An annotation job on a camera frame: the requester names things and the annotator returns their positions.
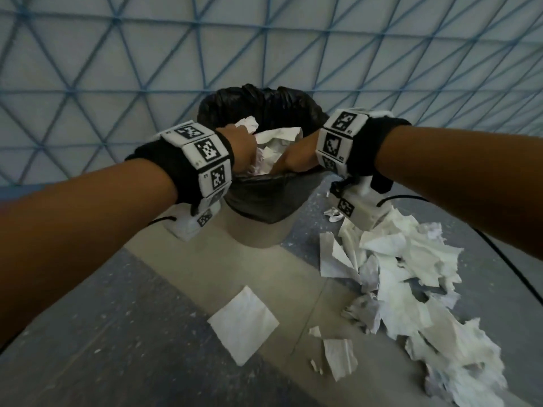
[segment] geometric pattern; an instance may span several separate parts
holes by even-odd
[[[0,0],[0,186],[122,161],[223,87],[539,136],[541,0]]]

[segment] trash can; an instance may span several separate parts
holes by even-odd
[[[303,136],[320,129],[328,115],[306,93],[292,88],[260,89],[251,84],[208,95],[200,103],[198,122],[209,129],[254,116],[256,133],[300,127]],[[227,231],[239,242],[268,247],[286,238],[296,212],[328,174],[321,166],[302,173],[235,176],[224,202]]]

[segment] bin liner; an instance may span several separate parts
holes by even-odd
[[[301,127],[303,136],[320,129],[328,115],[306,93],[287,87],[260,89],[251,84],[223,88],[200,103],[198,122],[209,129],[254,116],[257,133]],[[244,217],[274,224],[294,213],[328,174],[321,166],[302,173],[232,178],[225,202]]]

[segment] person's arm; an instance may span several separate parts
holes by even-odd
[[[245,171],[256,153],[254,137],[245,128],[218,130],[232,148],[233,171]],[[173,205],[179,192],[166,171],[136,158],[0,208],[0,348]]]
[[[318,133],[291,145],[272,173],[316,166]],[[543,258],[543,139],[399,126],[386,136],[375,168],[479,230]]]

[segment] gray floor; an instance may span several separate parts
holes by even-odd
[[[0,356],[0,405],[317,405],[258,354],[236,366],[207,318],[121,250]]]
[[[329,207],[326,191],[329,183],[336,179],[330,176],[323,181],[282,244],[316,269],[319,233],[332,231],[337,234],[341,226],[341,223],[329,223],[322,217],[322,212]],[[414,193],[395,184],[390,195],[396,194]],[[481,318],[481,328],[502,348],[510,390],[534,406],[543,405],[543,307],[468,225],[424,201],[403,199],[395,200],[394,204],[403,214],[413,214],[419,222],[441,222],[447,244],[465,248],[459,258],[463,282],[456,289],[462,297],[454,313],[462,320]],[[543,263],[509,245],[497,244],[543,294]],[[355,291],[359,289],[352,280],[342,282]]]

